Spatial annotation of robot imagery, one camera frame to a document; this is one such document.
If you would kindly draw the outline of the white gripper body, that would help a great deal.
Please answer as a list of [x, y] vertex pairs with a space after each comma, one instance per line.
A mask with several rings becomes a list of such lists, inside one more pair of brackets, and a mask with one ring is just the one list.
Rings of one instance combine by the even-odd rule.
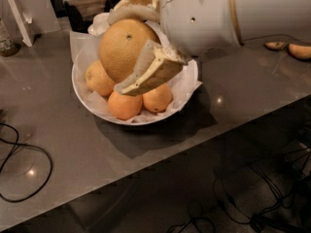
[[160, 26], [181, 53], [202, 61], [240, 47], [234, 0], [159, 0]]

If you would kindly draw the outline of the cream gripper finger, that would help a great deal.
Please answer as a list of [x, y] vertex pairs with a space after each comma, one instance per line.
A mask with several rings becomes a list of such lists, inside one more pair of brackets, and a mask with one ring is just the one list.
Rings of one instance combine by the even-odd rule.
[[136, 96], [149, 92], [177, 76], [190, 58], [171, 45], [148, 40], [135, 63], [133, 73], [115, 85], [121, 95]]
[[120, 0], [109, 13], [107, 21], [110, 25], [123, 19], [159, 22], [159, 1], [160, 0]]

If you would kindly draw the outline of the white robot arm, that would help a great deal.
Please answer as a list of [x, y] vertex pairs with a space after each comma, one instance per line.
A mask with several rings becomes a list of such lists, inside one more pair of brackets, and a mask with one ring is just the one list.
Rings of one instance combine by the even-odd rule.
[[230, 47], [311, 41], [311, 0], [120, 0], [108, 23], [127, 18], [158, 23], [168, 45], [145, 44], [134, 73], [115, 86], [124, 95], [148, 92], [190, 60], [204, 61]]

